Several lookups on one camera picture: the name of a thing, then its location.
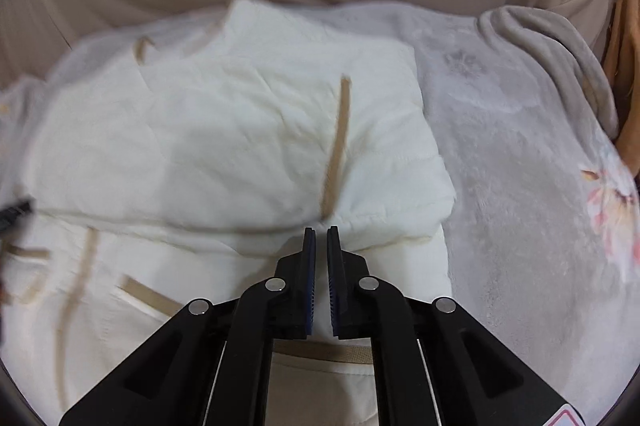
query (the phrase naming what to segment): warning label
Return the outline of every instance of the warning label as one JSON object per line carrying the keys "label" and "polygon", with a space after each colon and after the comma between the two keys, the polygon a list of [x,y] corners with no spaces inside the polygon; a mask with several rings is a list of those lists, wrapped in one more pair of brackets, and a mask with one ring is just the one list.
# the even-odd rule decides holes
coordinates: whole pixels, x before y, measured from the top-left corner
{"label": "warning label", "polygon": [[566,404],[545,422],[545,426],[584,426],[584,423],[572,406]]}

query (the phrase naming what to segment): beige binding strip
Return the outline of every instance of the beige binding strip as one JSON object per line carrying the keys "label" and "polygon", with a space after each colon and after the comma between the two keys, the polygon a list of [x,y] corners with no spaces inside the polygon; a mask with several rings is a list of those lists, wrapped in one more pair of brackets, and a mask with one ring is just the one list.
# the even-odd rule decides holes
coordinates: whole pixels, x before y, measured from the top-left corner
{"label": "beige binding strip", "polygon": [[340,102],[338,107],[338,120],[335,127],[334,148],[329,158],[329,164],[324,178],[324,193],[320,203],[320,215],[322,220],[329,218],[334,213],[338,200],[340,184],[340,162],[347,143],[347,130],[349,129],[349,110],[351,105],[351,79],[343,76],[340,79]]}
{"label": "beige binding strip", "polygon": [[60,313],[60,321],[56,330],[56,352],[55,352],[55,371],[56,371],[56,388],[58,390],[58,399],[63,412],[69,408],[68,396],[65,387],[65,358],[66,358],[66,340],[69,334],[69,325],[71,319],[80,305],[82,294],[86,283],[91,276],[91,269],[94,266],[95,255],[97,252],[98,231],[89,228],[84,241],[84,250],[80,258],[80,271],[74,280],[74,285],[68,294],[65,305]]}
{"label": "beige binding strip", "polygon": [[150,39],[148,36],[143,36],[142,38],[137,39],[135,44],[133,44],[133,49],[132,49],[133,56],[136,58],[138,65],[145,64],[145,54],[146,54],[147,45],[152,45],[154,47],[156,46],[156,44],[154,44],[154,41]]}
{"label": "beige binding strip", "polygon": [[142,285],[130,276],[125,277],[122,284],[120,284],[120,289],[165,316],[174,316],[183,307],[181,303],[167,298],[153,289],[149,289],[146,285]]}
{"label": "beige binding strip", "polygon": [[[120,284],[120,289],[165,316],[174,316],[183,307],[181,303],[148,288],[130,276],[127,276]],[[319,359],[320,361],[373,364],[371,349],[368,346],[275,340],[273,352],[296,358]]]}
{"label": "beige binding strip", "polygon": [[47,273],[39,272],[36,275],[36,279],[31,282],[30,286],[27,287],[26,291],[18,296],[16,299],[18,303],[21,305],[29,305],[33,303],[38,294],[44,289],[44,286],[47,282]]}
{"label": "beige binding strip", "polygon": [[21,259],[49,260],[50,255],[47,249],[22,249],[12,244],[7,244],[3,249],[10,255]]}
{"label": "beige binding strip", "polygon": [[373,354],[368,346],[332,345],[306,340],[274,340],[273,352],[295,358],[373,364]]}

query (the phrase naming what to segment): gray fleece blanket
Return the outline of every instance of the gray fleece blanket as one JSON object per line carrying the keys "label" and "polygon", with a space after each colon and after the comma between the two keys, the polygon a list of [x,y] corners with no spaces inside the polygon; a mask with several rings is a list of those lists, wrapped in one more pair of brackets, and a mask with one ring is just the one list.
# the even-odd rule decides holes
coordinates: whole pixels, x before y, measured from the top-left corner
{"label": "gray fleece blanket", "polygon": [[[640,213],[588,46],[561,16],[530,8],[479,18],[396,3],[299,11],[414,46],[424,114],[457,192],[444,226],[454,297],[597,424],[640,362]],[[220,14],[93,36],[48,85],[4,93],[0,146],[12,153],[0,155],[0,199],[14,196],[12,173],[50,88],[142,35],[161,48]]]}

